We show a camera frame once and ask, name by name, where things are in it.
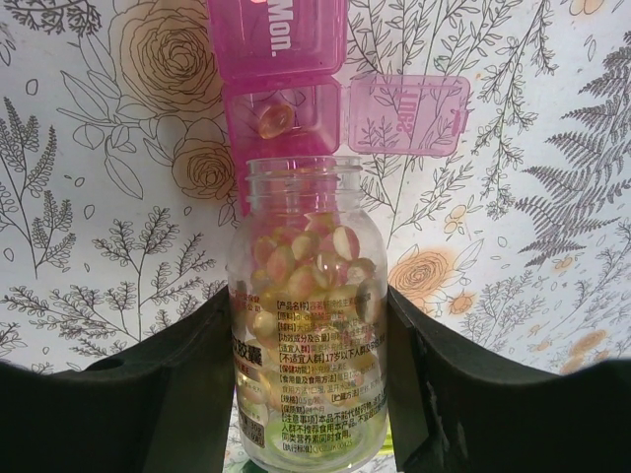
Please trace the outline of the clear pill bottle yellow capsules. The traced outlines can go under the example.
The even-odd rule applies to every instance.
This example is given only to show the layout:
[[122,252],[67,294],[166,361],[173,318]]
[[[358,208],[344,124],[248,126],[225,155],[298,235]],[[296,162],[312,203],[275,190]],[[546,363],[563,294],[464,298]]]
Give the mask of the clear pill bottle yellow capsules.
[[248,165],[227,258],[240,434],[269,472],[351,472],[386,436],[387,258],[356,158]]

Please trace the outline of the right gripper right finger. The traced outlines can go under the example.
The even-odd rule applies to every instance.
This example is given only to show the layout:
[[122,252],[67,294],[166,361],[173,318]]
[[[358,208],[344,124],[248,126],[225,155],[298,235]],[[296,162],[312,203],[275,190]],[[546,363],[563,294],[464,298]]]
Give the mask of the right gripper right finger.
[[387,296],[387,406],[402,472],[626,472],[630,364],[556,375]]

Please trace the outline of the pink weekly pill organizer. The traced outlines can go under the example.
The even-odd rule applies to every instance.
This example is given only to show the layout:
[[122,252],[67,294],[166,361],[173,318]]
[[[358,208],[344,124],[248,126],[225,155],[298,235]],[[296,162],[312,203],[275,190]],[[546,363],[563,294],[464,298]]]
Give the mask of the pink weekly pill organizer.
[[446,157],[463,133],[470,91],[458,76],[368,73],[343,86],[345,1],[211,1],[240,203],[247,164],[263,158],[359,154]]

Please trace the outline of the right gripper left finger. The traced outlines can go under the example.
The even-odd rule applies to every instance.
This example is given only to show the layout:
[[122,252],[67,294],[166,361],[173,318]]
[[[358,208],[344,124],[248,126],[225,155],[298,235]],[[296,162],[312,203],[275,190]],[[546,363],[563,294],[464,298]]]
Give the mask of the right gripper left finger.
[[219,472],[233,402],[229,295],[81,372],[1,366],[4,472]]

